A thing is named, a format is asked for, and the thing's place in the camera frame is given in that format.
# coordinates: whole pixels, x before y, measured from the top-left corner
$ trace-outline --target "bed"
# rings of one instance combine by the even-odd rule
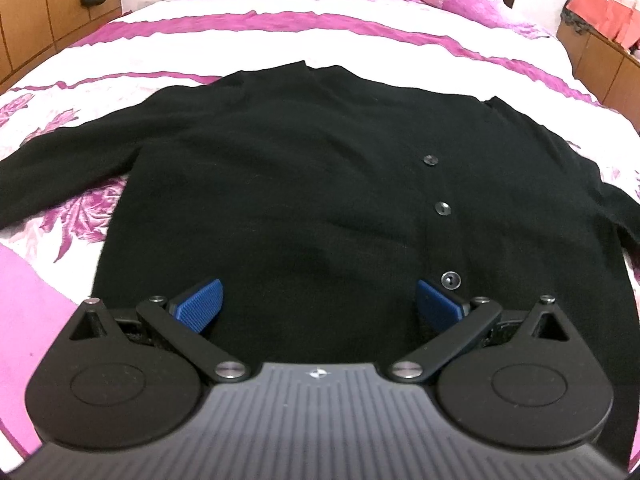
[[[315,68],[339,64],[393,86],[498,96],[594,160],[604,182],[640,203],[638,134],[573,78],[553,35],[490,28],[422,0],[158,2],[108,23],[1,95],[0,158],[35,136],[137,104],[166,86],[209,84],[298,60]],[[109,179],[0,232],[0,430],[20,456],[0,462],[3,468],[40,445],[24,389],[76,304],[90,295],[126,180]],[[640,254],[625,259],[640,306]],[[630,466],[639,457],[637,442]]]

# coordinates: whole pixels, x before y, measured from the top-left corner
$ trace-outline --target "pink flower pattern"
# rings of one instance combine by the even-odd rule
[[[90,189],[44,213],[40,229],[50,233],[56,221],[62,222],[62,244],[58,261],[71,247],[75,236],[79,240],[96,243],[104,241],[113,210],[124,190],[126,178],[110,178],[100,187]]]
[[[44,129],[37,128],[34,132],[31,132],[29,135],[27,135],[24,138],[24,140],[20,143],[20,146],[25,145],[25,143],[29,142],[34,137],[48,134],[53,130],[55,130],[56,128],[60,126],[64,126],[65,124],[71,121],[74,121],[76,119],[77,117],[76,117],[75,110],[65,110],[64,112],[59,113],[52,120],[50,120],[49,123],[47,123],[47,126],[44,127]]]
[[[0,108],[0,126],[8,117],[20,108],[25,108],[33,94],[27,94]],[[76,120],[77,110],[65,110],[57,114],[44,128],[37,128],[21,142],[25,145],[31,139],[45,135],[64,124]],[[111,214],[120,199],[126,183],[126,177],[110,178],[101,186],[90,189],[79,196],[75,196],[59,206],[44,212],[42,218],[32,218],[27,221],[24,228],[16,233],[10,242],[24,239],[27,243],[27,259],[36,255],[37,244],[43,234],[50,233],[58,220],[62,223],[62,243],[58,251],[58,261],[71,247],[73,238],[85,240],[89,243],[104,241]]]
[[[27,108],[29,101],[33,98],[33,94],[24,94],[15,98],[13,101],[8,102],[4,106],[0,107],[0,127],[7,124],[9,118],[15,114],[18,110]]]

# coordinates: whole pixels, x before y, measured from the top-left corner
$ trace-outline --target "metal screw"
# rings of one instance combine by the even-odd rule
[[[246,373],[246,367],[236,361],[224,361],[216,366],[216,373],[225,379],[237,379]]]
[[[422,367],[411,361],[398,361],[391,367],[391,373],[401,379],[415,379],[422,374]]]

